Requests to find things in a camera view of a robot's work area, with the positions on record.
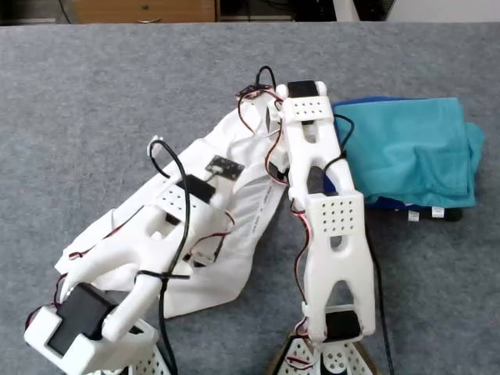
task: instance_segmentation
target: wooden cabinet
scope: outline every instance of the wooden cabinet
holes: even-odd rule
[[[215,0],[73,0],[79,23],[215,22]]]

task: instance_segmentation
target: red wire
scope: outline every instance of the red wire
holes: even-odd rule
[[[250,127],[250,125],[247,124],[245,120],[243,120],[243,116],[241,115],[241,103],[249,96],[252,94],[255,94],[256,92],[263,92],[265,94],[271,95],[273,98],[275,98],[277,101],[282,102],[283,99],[280,98],[278,95],[274,94],[272,91],[268,90],[255,90],[255,91],[250,91],[245,95],[240,96],[240,98],[237,101],[237,115],[240,118],[240,121],[245,125],[247,129],[249,129],[252,134],[255,134],[255,131]]]
[[[304,246],[302,247],[302,250],[297,254],[297,256],[295,257],[295,261],[294,261],[295,282],[297,283],[298,289],[300,290],[302,300],[305,301],[305,292],[304,292],[304,289],[302,288],[302,285],[300,284],[300,281],[298,279],[298,265],[300,263],[300,259],[301,259],[302,255],[304,254],[305,250],[307,250],[307,248],[309,247],[309,241],[311,239],[311,231],[309,230],[309,225],[307,224],[307,220],[305,219],[305,211],[294,211],[293,210],[293,201],[291,203],[290,210],[292,211],[292,213],[295,216],[297,216],[300,219],[300,221],[305,229]]]
[[[310,365],[311,363],[305,361],[304,359],[300,359],[299,357],[292,357],[292,356],[288,356],[287,359],[289,361],[293,361],[293,362],[296,362],[296,363],[300,363],[301,365]]]

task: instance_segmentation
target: white plastic part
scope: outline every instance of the white plastic part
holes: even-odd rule
[[[375,330],[373,264],[365,237],[363,196],[354,188],[345,159],[334,162],[326,171],[338,196],[309,194],[311,167],[323,169],[341,154],[326,86],[316,82],[316,88],[320,95],[307,98],[288,98],[284,85],[277,88],[284,98],[280,116],[290,160],[288,196],[296,209],[305,210],[311,227],[302,311],[308,318],[311,340],[323,342],[327,337],[326,313],[345,309],[327,306],[335,284],[344,280],[354,297],[353,308],[362,330],[356,337],[359,340]],[[337,236],[341,236],[341,243],[333,248],[330,238]]]
[[[328,237],[364,235],[364,201],[361,193],[355,191],[334,197],[310,194],[307,199],[309,223],[319,234]]]
[[[60,323],[54,309],[42,307],[24,333],[24,340],[69,375],[124,368],[147,356],[158,340],[157,331],[138,320],[135,326],[142,330],[140,334],[127,333],[117,342],[105,338],[92,341],[79,334],[67,352],[60,355],[47,345]]]

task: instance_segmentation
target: gray carpet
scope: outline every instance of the gray carpet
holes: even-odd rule
[[[500,372],[500,24],[224,24],[0,29],[0,363],[57,373],[22,339],[51,298],[52,265],[89,223],[235,107],[270,64],[332,99],[457,96],[487,140],[478,206],[459,223],[369,213],[399,375]],[[181,374],[261,374],[299,318],[301,224],[283,202],[241,297],[168,322]],[[154,313],[148,315],[155,324]],[[385,369],[378,331],[365,340]]]

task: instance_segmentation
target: folded towel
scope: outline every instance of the folded towel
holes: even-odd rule
[[[364,98],[338,103],[334,113],[355,122],[345,149],[367,203],[385,197],[444,208],[475,205],[484,135],[464,122],[458,99]],[[344,138],[349,124],[337,119],[336,126]]]

